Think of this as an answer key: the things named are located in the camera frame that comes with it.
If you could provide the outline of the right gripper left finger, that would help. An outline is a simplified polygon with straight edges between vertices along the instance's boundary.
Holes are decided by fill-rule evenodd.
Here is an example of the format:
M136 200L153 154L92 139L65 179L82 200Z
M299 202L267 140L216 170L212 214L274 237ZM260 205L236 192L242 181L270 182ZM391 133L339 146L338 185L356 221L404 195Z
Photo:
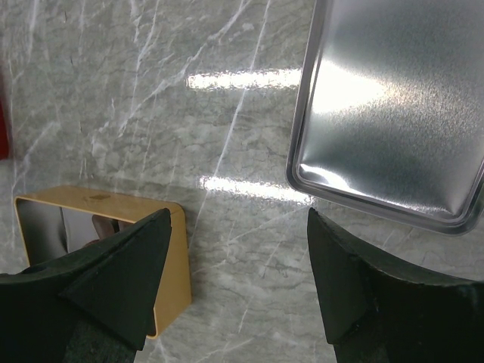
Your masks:
M1 276L3 362L132 362L144 348L171 237L160 209L57 259Z

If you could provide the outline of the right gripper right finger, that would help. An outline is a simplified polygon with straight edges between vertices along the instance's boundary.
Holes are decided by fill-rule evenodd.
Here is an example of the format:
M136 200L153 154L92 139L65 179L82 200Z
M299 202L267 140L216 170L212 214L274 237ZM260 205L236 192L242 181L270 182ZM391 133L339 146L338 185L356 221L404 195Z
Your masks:
M483 284L406 262L311 209L309 257L339 362L481 362Z

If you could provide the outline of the grey tin lid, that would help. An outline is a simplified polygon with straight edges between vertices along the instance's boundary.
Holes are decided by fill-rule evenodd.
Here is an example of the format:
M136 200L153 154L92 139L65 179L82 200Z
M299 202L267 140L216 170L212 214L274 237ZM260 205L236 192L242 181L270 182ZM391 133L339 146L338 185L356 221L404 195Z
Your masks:
M483 3L317 1L286 177L460 235L483 213Z

